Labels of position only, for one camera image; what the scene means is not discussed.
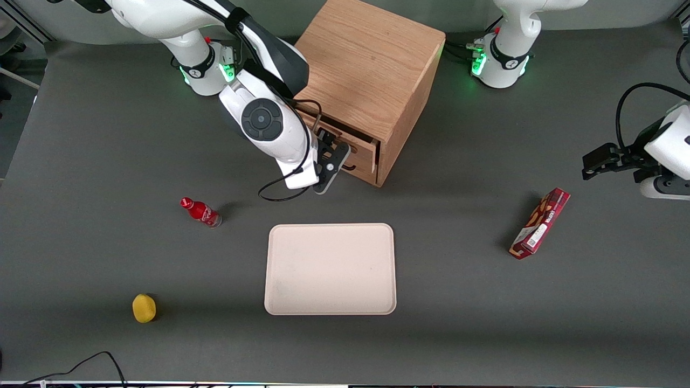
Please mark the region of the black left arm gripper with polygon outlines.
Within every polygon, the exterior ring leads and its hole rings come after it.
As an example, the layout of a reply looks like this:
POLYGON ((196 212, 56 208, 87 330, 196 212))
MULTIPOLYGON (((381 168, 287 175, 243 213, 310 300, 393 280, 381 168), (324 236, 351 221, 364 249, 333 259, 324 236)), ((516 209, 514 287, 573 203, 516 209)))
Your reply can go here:
POLYGON ((620 147, 604 143, 582 157, 582 179, 590 180, 607 172, 631 171, 636 184, 663 175, 663 167, 644 147, 620 147))

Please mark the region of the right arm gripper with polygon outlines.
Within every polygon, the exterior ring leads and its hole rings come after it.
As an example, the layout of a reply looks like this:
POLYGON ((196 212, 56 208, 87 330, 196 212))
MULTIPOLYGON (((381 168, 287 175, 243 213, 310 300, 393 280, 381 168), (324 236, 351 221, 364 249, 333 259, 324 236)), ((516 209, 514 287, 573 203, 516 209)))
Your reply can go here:
MULTIPOLYGON (((348 143, 341 142, 335 147, 336 136, 323 128, 317 130, 317 138, 319 145, 318 155, 320 157, 329 157, 331 155, 331 162, 345 162, 348 159, 348 143)), ((315 153, 310 153, 306 161, 303 161, 303 157, 299 157, 294 163, 277 160, 281 174, 285 177, 284 183, 287 189, 303 189, 313 186, 320 181, 316 157, 315 153)))

